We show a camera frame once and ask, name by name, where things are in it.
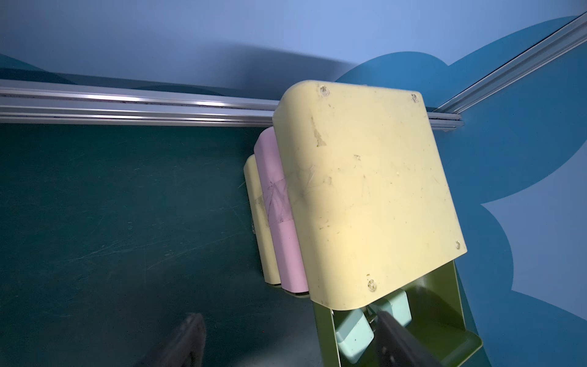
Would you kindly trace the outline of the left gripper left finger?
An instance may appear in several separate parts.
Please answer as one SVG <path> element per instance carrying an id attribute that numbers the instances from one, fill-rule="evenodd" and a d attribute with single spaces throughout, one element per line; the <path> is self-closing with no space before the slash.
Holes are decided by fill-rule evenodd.
<path id="1" fill-rule="evenodd" d="M 188 313 L 135 366 L 201 366 L 206 345 L 206 324 L 201 313 Z"/>

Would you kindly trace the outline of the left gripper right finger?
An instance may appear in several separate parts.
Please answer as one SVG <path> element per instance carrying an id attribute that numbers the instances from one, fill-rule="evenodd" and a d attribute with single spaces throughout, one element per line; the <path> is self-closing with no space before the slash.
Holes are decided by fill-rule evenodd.
<path id="1" fill-rule="evenodd" d="M 375 348 L 379 366 L 443 366 L 424 345 L 387 311 L 377 313 Z"/>

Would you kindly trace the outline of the green plug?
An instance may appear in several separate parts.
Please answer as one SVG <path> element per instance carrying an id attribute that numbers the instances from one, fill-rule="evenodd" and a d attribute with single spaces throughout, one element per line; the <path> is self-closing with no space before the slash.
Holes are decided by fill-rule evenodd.
<path id="1" fill-rule="evenodd" d="M 406 291 L 399 289 L 368 305 L 373 315 L 385 311 L 393 316 L 402 327 L 412 321 L 411 308 Z"/>
<path id="2" fill-rule="evenodd" d="M 351 364 L 356 364 L 375 335 L 361 309 L 334 313 L 335 336 L 339 353 Z"/>

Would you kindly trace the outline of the yellow green drawer cabinet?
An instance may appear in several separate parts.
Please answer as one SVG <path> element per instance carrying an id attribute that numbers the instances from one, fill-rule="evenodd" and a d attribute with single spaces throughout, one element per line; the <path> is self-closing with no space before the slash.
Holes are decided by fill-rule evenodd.
<path id="1" fill-rule="evenodd" d="M 297 83 L 246 174 L 277 283 L 330 310 L 365 307 L 467 251 L 416 91 Z"/>

